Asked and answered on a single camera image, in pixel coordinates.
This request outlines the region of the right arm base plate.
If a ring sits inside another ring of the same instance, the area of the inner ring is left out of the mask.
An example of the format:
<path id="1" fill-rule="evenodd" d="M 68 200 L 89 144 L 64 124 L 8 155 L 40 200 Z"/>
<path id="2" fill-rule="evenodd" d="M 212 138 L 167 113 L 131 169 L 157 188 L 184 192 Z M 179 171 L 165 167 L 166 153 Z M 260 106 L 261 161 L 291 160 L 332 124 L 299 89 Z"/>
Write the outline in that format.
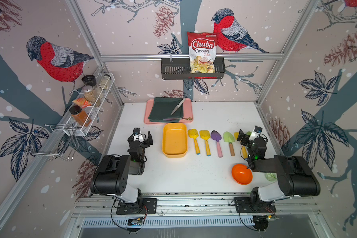
<path id="1" fill-rule="evenodd" d="M 235 197 L 233 201 L 237 213 L 276 213 L 274 202 L 253 202 L 250 197 Z"/>

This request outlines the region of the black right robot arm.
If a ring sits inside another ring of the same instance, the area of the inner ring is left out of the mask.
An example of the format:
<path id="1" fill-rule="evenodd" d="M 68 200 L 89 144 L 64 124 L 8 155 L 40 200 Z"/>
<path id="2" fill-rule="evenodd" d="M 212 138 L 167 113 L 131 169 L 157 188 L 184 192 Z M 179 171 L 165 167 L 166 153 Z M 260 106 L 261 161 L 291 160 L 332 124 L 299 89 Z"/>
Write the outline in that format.
<path id="1" fill-rule="evenodd" d="M 303 157 L 275 155 L 265 158 L 268 138 L 262 128 L 257 127 L 250 134 L 238 132 L 237 141 L 247 151 L 244 160 L 246 169 L 255 173 L 273 173 L 276 181 L 266 186 L 253 188 L 250 200 L 253 205 L 267 204 L 292 196 L 318 196 L 321 186 Z"/>

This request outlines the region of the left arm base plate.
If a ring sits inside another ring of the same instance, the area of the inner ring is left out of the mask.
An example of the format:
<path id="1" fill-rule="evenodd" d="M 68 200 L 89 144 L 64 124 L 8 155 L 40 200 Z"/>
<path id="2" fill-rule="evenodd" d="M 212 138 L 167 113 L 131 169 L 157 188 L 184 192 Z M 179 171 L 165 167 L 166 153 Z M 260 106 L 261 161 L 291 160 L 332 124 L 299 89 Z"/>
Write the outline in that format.
<path id="1" fill-rule="evenodd" d="M 121 203 L 116 205 L 117 215 L 150 215 L 156 214 L 157 199 L 143 198 L 136 203 Z"/>

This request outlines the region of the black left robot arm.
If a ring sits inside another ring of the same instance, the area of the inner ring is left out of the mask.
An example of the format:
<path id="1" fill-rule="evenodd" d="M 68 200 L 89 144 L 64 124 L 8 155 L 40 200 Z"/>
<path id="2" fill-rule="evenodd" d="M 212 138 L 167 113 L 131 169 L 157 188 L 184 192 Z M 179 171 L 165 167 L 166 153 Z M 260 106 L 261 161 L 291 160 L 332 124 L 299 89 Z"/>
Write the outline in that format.
<path id="1" fill-rule="evenodd" d="M 153 137 L 134 128 L 128 138 L 127 155 L 105 155 L 97 166 L 90 190 L 93 194 L 114 196 L 124 205 L 142 207 L 141 191 L 128 185 L 128 177 L 141 176 L 145 170 L 147 157 L 145 150 L 153 145 Z"/>

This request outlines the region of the green shovel wooden handle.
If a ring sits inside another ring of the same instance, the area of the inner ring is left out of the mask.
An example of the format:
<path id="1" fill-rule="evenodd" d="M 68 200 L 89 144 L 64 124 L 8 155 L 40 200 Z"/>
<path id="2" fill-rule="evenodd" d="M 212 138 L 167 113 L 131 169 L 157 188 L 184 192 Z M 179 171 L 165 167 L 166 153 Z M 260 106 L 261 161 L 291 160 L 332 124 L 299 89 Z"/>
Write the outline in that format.
<path id="1" fill-rule="evenodd" d="M 234 136 L 230 132 L 226 131 L 223 133 L 223 140 L 226 143 L 228 143 L 231 156 L 235 156 L 235 151 L 233 146 L 233 143 L 235 142 Z"/>

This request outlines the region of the purple shovel pink handle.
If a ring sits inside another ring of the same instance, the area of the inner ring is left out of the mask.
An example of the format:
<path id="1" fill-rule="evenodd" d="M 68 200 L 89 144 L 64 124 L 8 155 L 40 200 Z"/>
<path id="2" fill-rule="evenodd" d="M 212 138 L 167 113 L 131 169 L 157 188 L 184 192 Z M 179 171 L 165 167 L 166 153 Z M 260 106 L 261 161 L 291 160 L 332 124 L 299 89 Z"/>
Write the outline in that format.
<path id="1" fill-rule="evenodd" d="M 222 139 L 221 135 L 217 131 L 213 130 L 211 132 L 211 138 L 214 141 L 216 141 L 218 157 L 222 158 L 223 157 L 223 153 L 222 153 L 222 149 L 221 149 L 221 145 L 220 145 L 220 140 Z"/>

